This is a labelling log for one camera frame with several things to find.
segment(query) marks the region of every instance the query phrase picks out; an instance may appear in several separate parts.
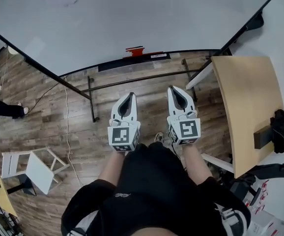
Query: floor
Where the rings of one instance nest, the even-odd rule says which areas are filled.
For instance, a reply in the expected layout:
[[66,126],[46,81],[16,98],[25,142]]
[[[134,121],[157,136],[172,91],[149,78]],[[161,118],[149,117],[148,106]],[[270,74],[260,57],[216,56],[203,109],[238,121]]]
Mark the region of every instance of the floor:
[[[136,64],[97,72],[97,68],[81,71],[67,76],[67,81],[80,88],[87,88],[87,75],[95,79],[93,86],[111,82],[150,76],[164,72],[184,70],[181,61],[187,60],[189,69],[199,69],[205,62],[208,52],[176,53],[171,59]],[[6,69],[0,99],[8,104],[22,102],[33,107],[41,95],[56,84],[28,65],[20,55],[0,53],[0,85]],[[111,153],[108,145],[107,126],[112,105],[125,93],[133,91],[137,96],[138,120],[142,123],[140,143],[149,144],[155,134],[166,131],[168,116],[167,88],[169,85],[185,88],[186,74],[145,80],[93,92],[95,115],[100,120],[93,123],[89,101],[67,90],[69,107],[68,139],[71,146],[70,159],[74,164],[82,184],[94,181],[100,173],[106,158]],[[196,87],[198,102],[196,108],[201,119],[201,139],[198,147],[201,152],[226,157],[230,152],[228,123],[221,92],[212,74]],[[69,147],[66,139],[67,108],[64,86],[57,85],[47,93],[37,106],[23,119],[0,117],[0,171],[1,152],[24,151],[49,146],[62,160],[67,161]],[[42,154],[43,160],[52,160]],[[25,168],[27,158],[21,159],[20,168]],[[78,191],[79,185],[72,167],[60,174],[63,184],[49,195],[42,194],[37,188],[37,196],[22,192],[10,195],[19,215],[25,235],[57,236],[60,233],[60,218],[69,200]],[[5,181],[8,187],[18,184],[15,178]]]

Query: white chair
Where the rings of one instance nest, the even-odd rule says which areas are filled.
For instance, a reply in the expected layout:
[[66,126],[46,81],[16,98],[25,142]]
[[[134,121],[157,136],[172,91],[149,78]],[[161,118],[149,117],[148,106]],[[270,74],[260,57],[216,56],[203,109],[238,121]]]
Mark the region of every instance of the white chair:
[[[35,153],[39,151],[47,151],[54,157],[53,163],[49,168]],[[20,155],[29,154],[28,165],[25,171],[17,171],[18,161]],[[21,174],[26,174],[29,179],[45,194],[57,187],[62,181],[55,178],[55,174],[68,168],[70,165],[64,163],[57,157],[48,147],[34,149],[22,152],[6,152],[2,153],[2,174],[1,178],[14,177]],[[55,163],[59,162],[63,166],[53,171]],[[51,188],[53,180],[56,182],[55,186]]]

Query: white whiteboard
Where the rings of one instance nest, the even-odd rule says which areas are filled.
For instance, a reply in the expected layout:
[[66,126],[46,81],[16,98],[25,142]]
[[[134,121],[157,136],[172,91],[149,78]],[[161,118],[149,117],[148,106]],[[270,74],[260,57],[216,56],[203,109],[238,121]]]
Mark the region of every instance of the white whiteboard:
[[0,0],[0,35],[57,75],[144,53],[220,49],[267,0]]

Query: person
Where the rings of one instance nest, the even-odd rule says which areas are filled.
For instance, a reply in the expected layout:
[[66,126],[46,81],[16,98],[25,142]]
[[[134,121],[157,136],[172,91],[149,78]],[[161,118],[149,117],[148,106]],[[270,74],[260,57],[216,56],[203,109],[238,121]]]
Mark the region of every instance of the person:
[[19,118],[26,115],[28,111],[29,109],[27,107],[23,108],[21,103],[18,105],[7,105],[0,101],[0,116]]
[[245,235],[248,208],[213,178],[195,144],[180,159],[158,133],[148,147],[113,152],[61,218],[66,236]]

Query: black metal frame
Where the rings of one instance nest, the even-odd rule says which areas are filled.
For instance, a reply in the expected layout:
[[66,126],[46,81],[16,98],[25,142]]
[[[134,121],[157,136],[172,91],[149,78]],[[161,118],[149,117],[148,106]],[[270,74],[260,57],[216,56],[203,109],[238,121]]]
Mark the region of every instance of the black metal frame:
[[[263,6],[250,18],[250,20],[220,50],[218,50],[216,53],[214,53],[213,56],[222,55],[226,50],[229,50],[230,45],[233,44],[238,39],[238,37],[240,37],[241,34],[243,34],[247,30],[247,25],[258,15],[258,13],[260,13],[263,10],[263,8],[270,1],[271,0],[267,0],[263,4]],[[127,81],[110,83],[110,84],[107,84],[107,85],[98,86],[98,87],[94,87],[94,88],[90,87],[91,78],[88,77],[88,79],[87,79],[88,89],[86,89],[86,90],[79,90],[76,87],[74,87],[73,85],[71,85],[70,83],[68,83],[65,80],[63,80],[60,76],[54,74],[53,72],[49,71],[47,68],[43,67],[40,63],[38,63],[37,61],[33,60],[31,57],[29,57],[27,54],[22,52],[19,48],[14,46],[12,43],[10,43],[7,39],[5,39],[1,35],[0,35],[0,40],[3,41],[4,43],[6,43],[11,48],[13,48],[19,54],[24,56],[25,59],[26,59],[26,62],[28,64],[30,64],[31,66],[33,66],[34,68],[36,68],[40,72],[44,73],[45,75],[49,76],[53,80],[55,80],[55,81],[59,82],[60,84],[64,85],[65,87],[67,87],[67,88],[71,89],[72,91],[76,92],[77,94],[79,94],[79,95],[85,97],[86,99],[90,100],[90,107],[91,107],[91,113],[92,113],[92,120],[93,120],[93,122],[96,122],[99,119],[95,118],[95,115],[94,115],[94,112],[93,112],[93,103],[92,103],[92,97],[91,97],[91,92],[92,91],[99,90],[99,89],[104,89],[104,88],[109,88],[109,87],[113,87],[113,86],[117,86],[117,85],[121,85],[121,84],[136,82],[136,81],[155,79],[155,78],[160,78],[160,77],[165,77],[165,76],[172,76],[172,75],[183,74],[183,73],[187,73],[188,76],[189,76],[189,80],[192,80],[193,78],[195,78],[201,71],[203,71],[212,62],[211,58],[209,58],[208,61],[199,70],[189,70],[188,66],[183,61],[184,65],[185,65],[185,68],[186,68],[185,71],[178,71],[178,72],[172,72],[172,73],[165,73],[165,74],[147,76],[147,77],[142,77],[142,78],[136,78],[136,79],[131,79],[131,80],[127,80]],[[197,97],[196,97],[196,93],[195,93],[194,89],[193,89],[193,92],[194,92],[194,100],[196,101]]]

